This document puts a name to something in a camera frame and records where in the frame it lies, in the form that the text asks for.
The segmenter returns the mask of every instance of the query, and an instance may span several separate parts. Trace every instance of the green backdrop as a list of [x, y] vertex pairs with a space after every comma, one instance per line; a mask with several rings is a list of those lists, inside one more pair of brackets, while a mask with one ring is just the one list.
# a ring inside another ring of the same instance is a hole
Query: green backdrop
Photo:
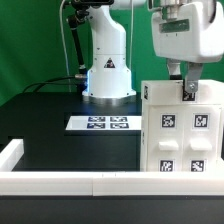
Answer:
[[[66, 75], [59, 26], [60, 3], [61, 0], [1, 0], [0, 104], [22, 92], [27, 85]], [[64, 20], [72, 12], [72, 9], [64, 10]], [[129, 58], [131, 12], [113, 11], [112, 16], [127, 30]], [[133, 87], [137, 91], [140, 91], [141, 80], [168, 79], [165, 59], [154, 54], [150, 18], [151, 13], [146, 6], [135, 9], [131, 70]], [[75, 74], [78, 70], [74, 44], [66, 22], [64, 27], [70, 73]], [[79, 28], [79, 35], [86, 65], [90, 67], [92, 44], [89, 24]], [[224, 60], [206, 64], [202, 78], [224, 81]], [[68, 87], [46, 87], [42, 91], [68, 91]]]

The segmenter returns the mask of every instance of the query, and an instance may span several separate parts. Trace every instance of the white block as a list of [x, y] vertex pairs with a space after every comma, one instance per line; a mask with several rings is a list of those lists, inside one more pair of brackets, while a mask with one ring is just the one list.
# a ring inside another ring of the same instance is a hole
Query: white block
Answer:
[[161, 12], [153, 13], [153, 45], [157, 56], [195, 63], [221, 60], [224, 52], [223, 8], [218, 2], [216, 17], [210, 23], [210, 7], [206, 2], [182, 5], [177, 20], [168, 25]]
[[23, 140], [13, 139], [0, 153], [0, 172], [12, 171], [23, 154]]
[[200, 80], [197, 93], [182, 81], [142, 83], [141, 171], [213, 170], [221, 158], [224, 84]]

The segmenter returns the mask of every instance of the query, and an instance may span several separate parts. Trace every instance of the white panel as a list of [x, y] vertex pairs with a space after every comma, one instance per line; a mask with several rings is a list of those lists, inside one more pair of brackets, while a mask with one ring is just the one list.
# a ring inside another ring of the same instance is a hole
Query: white panel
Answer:
[[141, 116], [71, 116], [66, 130], [141, 130]]
[[23, 154], [23, 140], [13, 139], [0, 153], [0, 171], [12, 171]]

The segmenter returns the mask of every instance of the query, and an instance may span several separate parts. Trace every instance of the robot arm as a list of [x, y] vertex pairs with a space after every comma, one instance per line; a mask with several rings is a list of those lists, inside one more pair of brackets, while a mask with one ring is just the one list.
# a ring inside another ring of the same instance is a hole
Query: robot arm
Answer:
[[222, 5], [216, 0], [149, 0], [156, 55], [167, 58], [170, 76], [180, 77], [187, 62], [185, 90], [198, 90], [203, 63], [218, 62], [224, 52]]

